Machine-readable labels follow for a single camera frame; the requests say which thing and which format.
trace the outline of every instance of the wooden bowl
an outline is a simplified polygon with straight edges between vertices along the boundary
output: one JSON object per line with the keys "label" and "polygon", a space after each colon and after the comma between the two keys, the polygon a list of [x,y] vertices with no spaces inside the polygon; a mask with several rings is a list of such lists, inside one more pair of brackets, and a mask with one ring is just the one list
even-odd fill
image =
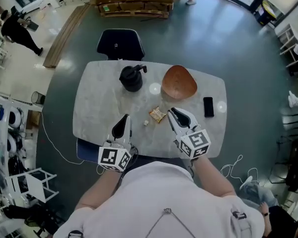
{"label": "wooden bowl", "polygon": [[183,100],[194,95],[198,86],[185,67],[174,65],[164,75],[162,89],[170,97]]}

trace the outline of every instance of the hand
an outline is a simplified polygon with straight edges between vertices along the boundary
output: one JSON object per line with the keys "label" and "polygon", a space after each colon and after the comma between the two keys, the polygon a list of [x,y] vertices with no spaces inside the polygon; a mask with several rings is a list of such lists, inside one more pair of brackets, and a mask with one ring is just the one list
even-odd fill
{"label": "hand", "polygon": [[264,215],[266,213],[269,213],[269,208],[268,208],[268,205],[264,202],[264,203],[261,203],[258,210]]}

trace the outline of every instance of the table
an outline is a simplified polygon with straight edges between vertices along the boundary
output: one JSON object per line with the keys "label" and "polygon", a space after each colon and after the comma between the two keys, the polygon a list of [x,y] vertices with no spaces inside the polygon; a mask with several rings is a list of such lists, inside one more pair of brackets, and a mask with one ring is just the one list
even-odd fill
{"label": "table", "polygon": [[[148,72],[143,75],[143,86],[136,92],[128,92],[119,81],[121,70],[126,66],[145,64]],[[139,154],[153,157],[179,157],[179,150],[173,141],[175,134],[165,117],[157,123],[149,112],[160,107],[163,113],[171,107],[179,107],[193,113],[205,128],[211,140],[208,156],[220,154],[226,126],[226,90],[224,81],[218,77],[189,69],[197,82],[198,90],[194,96],[183,101],[171,100],[163,91],[152,94],[149,90],[162,79],[171,67],[168,64],[111,60],[92,61],[87,64],[80,80],[73,114],[74,136],[94,144],[103,145],[108,128],[124,114],[132,120],[131,143]],[[204,118],[204,97],[213,97],[213,118]]]}

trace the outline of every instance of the jeans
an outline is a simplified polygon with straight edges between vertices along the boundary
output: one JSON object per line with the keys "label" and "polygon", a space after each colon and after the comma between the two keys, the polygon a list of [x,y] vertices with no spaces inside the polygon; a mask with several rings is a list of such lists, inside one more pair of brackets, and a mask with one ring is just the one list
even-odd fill
{"label": "jeans", "polygon": [[278,205],[278,201],[270,189],[259,186],[253,182],[246,183],[239,191],[238,196],[246,205],[256,210],[258,210],[259,205],[263,202],[266,202],[268,207]]}

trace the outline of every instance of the chair backrest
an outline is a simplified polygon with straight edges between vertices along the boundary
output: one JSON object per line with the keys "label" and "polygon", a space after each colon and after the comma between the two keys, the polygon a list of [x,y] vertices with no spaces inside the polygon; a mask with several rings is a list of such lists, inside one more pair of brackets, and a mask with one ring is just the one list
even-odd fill
{"label": "chair backrest", "polygon": [[141,61],[145,56],[141,40],[132,29],[106,29],[98,42],[97,52],[108,56],[108,60]]}

